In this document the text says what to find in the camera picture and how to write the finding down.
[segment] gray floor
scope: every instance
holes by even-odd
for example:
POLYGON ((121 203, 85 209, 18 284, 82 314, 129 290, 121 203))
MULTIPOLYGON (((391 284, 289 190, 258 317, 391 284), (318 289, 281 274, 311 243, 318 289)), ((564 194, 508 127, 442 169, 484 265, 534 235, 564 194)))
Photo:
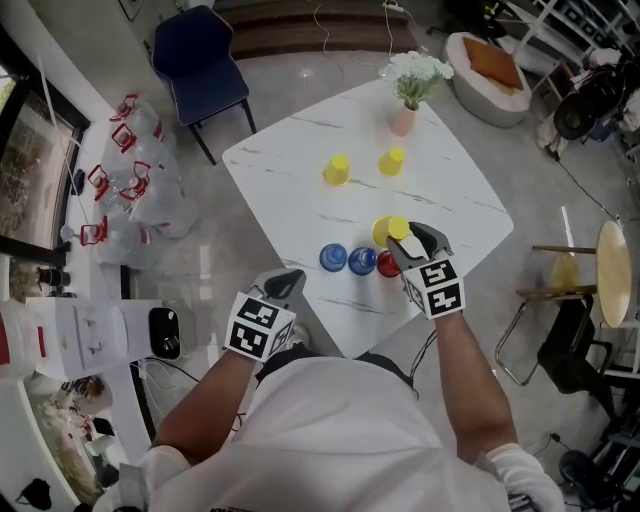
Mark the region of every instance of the gray floor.
MULTIPOLYGON (((429 25, 430 12, 419 2, 404 2, 413 9, 419 23, 429 25)), ((442 39, 428 38, 414 27, 416 38, 435 55, 442 39)), ((251 90, 249 101, 258 129, 377 77, 379 63, 386 55, 340 52, 280 55, 239 63, 251 90)), ((465 316, 493 363, 496 342, 520 304, 514 290, 539 285, 548 280, 553 255, 533 254, 536 243, 566 245, 567 233, 561 208, 566 209, 576 246, 593 247, 600 225, 608 219, 571 181, 557 164, 536 147, 532 113, 512 129, 489 126, 467 112, 453 90, 442 85, 429 101, 469 155, 475 160, 511 215, 515 228, 506 240, 480 263, 465 280, 465 316)), ((223 151, 250 136, 242 109, 235 108, 207 121, 203 136, 219 160, 223 151)), ((202 219, 184 240, 171 244, 163 261, 152 271, 137 276, 139 297, 182 299, 196 313, 200 343, 208 343, 211 333, 224 336, 231 302, 260 272, 280 266, 279 259, 262 233, 247 204, 222 163, 208 165, 188 134, 178 134, 181 159, 188 169, 186 181, 202 206, 202 219)), ((638 224, 627 223, 636 216, 615 147, 588 141, 571 144, 563 162, 587 190, 610 211, 620 215, 625 234, 637 247, 638 224)), ((592 256, 577 256, 584 283, 592 283, 595 262, 592 256)), ((510 339, 506 357, 524 376, 535 360, 555 310, 546 307, 528 315, 510 339)), ((303 312, 319 348, 336 349, 322 325, 308 307, 303 312)), ((593 314, 598 323, 597 307, 593 314)), ((433 326, 415 318, 402 330, 381 343, 376 352, 384 354, 408 371, 416 353, 433 326)), ((620 333, 604 333, 602 338, 622 340, 620 333)), ((192 356, 185 363, 202 375, 209 365, 206 357, 192 356)), ((154 372, 156 379, 166 379, 154 372)), ((539 372, 524 388, 513 384, 500 370, 497 377, 511 401, 522 446, 531 453, 542 448, 550 432, 557 432, 565 444, 588 451, 597 442, 607 423, 604 412, 586 393, 561 395, 544 372, 539 372)), ((180 387, 173 391, 152 390, 157 406, 166 412, 183 396, 188 381, 175 376, 180 387)), ((432 346, 417 374, 420 407, 433 422, 445 444, 454 440, 441 398, 437 348, 432 346)), ((154 406, 157 420, 161 414, 154 406)), ((540 456, 549 473, 557 477, 557 461, 564 449, 552 444, 540 456)))

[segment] window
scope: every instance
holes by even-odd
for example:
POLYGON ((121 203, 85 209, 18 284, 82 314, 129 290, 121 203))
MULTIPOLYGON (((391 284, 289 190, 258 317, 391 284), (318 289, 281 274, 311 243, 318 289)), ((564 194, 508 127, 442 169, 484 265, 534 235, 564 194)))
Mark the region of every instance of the window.
POLYGON ((51 84, 54 128, 38 69, 0 28, 0 252, 10 256, 10 295, 49 293, 36 269, 62 269, 59 231, 66 217, 78 143, 89 126, 51 84))

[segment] dark blue chair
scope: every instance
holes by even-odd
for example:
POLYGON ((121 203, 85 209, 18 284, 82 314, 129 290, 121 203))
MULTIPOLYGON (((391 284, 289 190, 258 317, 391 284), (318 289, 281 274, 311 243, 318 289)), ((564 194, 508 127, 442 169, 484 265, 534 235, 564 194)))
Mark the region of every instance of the dark blue chair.
POLYGON ((152 64, 171 85, 178 120, 188 126, 213 165, 216 161, 197 128, 203 120, 242 105, 252 133, 256 133, 244 83, 230 47, 233 30, 206 6, 189 9, 156 28, 152 64))

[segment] pink vase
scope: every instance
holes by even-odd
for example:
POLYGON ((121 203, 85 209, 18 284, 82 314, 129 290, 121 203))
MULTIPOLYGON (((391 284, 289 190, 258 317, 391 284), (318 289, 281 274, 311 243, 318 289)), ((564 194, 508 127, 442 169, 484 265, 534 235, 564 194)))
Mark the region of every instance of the pink vase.
POLYGON ((416 119, 416 111, 408 109, 405 105, 396 113, 391 122, 391 131, 398 137, 404 137, 413 128, 416 119))

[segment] blue cup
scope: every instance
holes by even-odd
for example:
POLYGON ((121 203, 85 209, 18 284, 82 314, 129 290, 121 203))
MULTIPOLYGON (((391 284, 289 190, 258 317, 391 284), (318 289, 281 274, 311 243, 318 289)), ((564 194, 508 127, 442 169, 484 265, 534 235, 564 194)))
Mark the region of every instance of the blue cup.
POLYGON ((347 250, 340 244, 325 245, 320 251, 320 265, 329 272, 339 272, 347 263, 347 250))
POLYGON ((349 268, 359 276, 366 276, 376 268, 378 255, 369 247, 358 247, 349 255, 349 268))

